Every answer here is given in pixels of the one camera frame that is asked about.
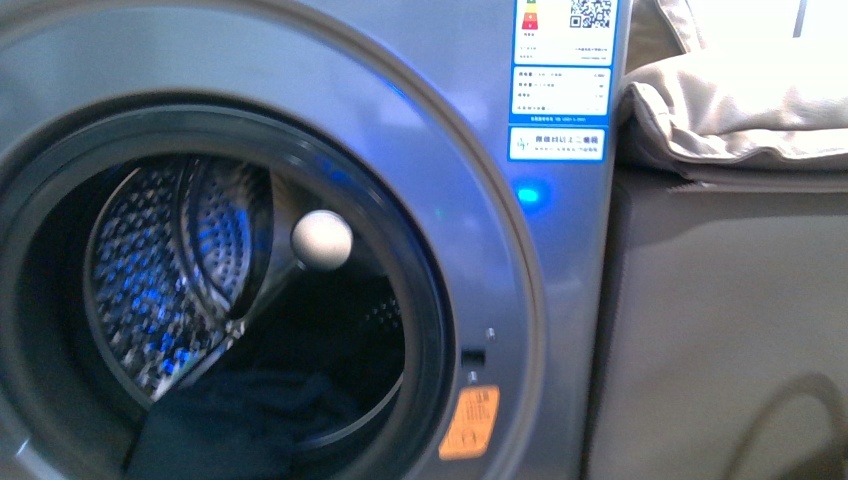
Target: white ball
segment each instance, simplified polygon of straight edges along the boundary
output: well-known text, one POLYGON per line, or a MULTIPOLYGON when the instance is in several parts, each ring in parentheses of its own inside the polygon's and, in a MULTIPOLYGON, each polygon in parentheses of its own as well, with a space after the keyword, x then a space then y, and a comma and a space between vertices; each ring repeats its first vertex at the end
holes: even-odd
POLYGON ((350 257, 353 231, 337 213, 314 210, 292 229, 291 245, 297 259, 307 268, 331 271, 350 257))

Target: gray metal panel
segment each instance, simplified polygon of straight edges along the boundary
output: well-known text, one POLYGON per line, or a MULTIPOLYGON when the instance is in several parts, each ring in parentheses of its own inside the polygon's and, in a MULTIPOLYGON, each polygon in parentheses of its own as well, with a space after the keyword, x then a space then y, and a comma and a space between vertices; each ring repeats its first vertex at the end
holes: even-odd
MULTIPOLYGON (((321 130, 365 159, 423 229, 446 277, 459 345, 481 343, 488 327, 498 332, 479 372, 481 383, 504 392, 489 453, 482 461, 440 462, 434 441, 417 478, 576 477, 611 164, 507 162, 512 0, 308 2, 429 82, 462 114, 488 168, 469 161, 433 112, 415 104, 416 92, 400 94, 385 72, 363 68, 297 26, 275 24, 280 17, 267 7, 274 2, 231 3, 228 14, 144 7, 51 23, 65 15, 59 4, 79 13, 83 3, 55 2, 53 15, 27 17, 43 32, 21 28, 0 37, 7 80, 0 102, 12 106, 0 111, 0 153, 13 153, 59 115, 141 92, 233 96, 321 130), (544 186, 547 203, 518 218, 510 187, 523 181, 544 186), (516 238, 533 243, 522 251, 516 238), (536 315, 528 313, 529 291, 544 293, 536 315)), ((622 2, 620 17, 629 17, 628 5, 622 2)))
POLYGON ((620 290, 604 299, 589 478, 725 478, 743 451, 733 478, 773 478, 826 446, 829 385, 848 392, 848 196, 617 184, 620 290))

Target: blue led light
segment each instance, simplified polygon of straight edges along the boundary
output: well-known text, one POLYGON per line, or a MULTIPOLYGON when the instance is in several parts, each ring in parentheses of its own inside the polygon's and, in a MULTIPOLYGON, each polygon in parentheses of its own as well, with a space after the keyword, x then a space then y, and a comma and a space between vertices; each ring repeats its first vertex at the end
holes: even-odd
POLYGON ((541 198, 542 198, 542 196, 535 189, 527 188, 527 187, 518 189, 518 200, 521 203, 524 203, 524 204, 538 203, 539 200, 541 200, 541 198))

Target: washing machine drum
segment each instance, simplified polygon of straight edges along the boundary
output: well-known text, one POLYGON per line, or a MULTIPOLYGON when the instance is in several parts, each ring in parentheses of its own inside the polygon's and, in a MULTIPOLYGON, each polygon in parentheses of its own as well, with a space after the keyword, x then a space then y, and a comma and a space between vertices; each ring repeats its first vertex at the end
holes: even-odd
POLYGON ((426 248, 305 127, 128 109, 56 138, 3 198, 3 255, 21 259, 4 271, 4 368, 52 460, 325 478, 390 454, 391 476, 432 431, 452 347, 426 248))

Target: washing machine door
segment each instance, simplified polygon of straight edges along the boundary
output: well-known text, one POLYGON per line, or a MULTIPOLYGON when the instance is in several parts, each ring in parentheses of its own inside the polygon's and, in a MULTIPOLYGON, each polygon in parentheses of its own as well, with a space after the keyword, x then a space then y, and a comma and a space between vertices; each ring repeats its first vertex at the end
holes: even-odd
POLYGON ((204 379, 283 365, 358 410, 261 417, 293 445, 268 475, 511 477, 541 375, 533 252, 414 66, 291 2, 7 2, 0 25, 4 476, 243 473, 255 448, 184 448, 217 418, 190 407, 244 406, 281 377, 204 379), (194 420, 174 430, 168 399, 194 420))

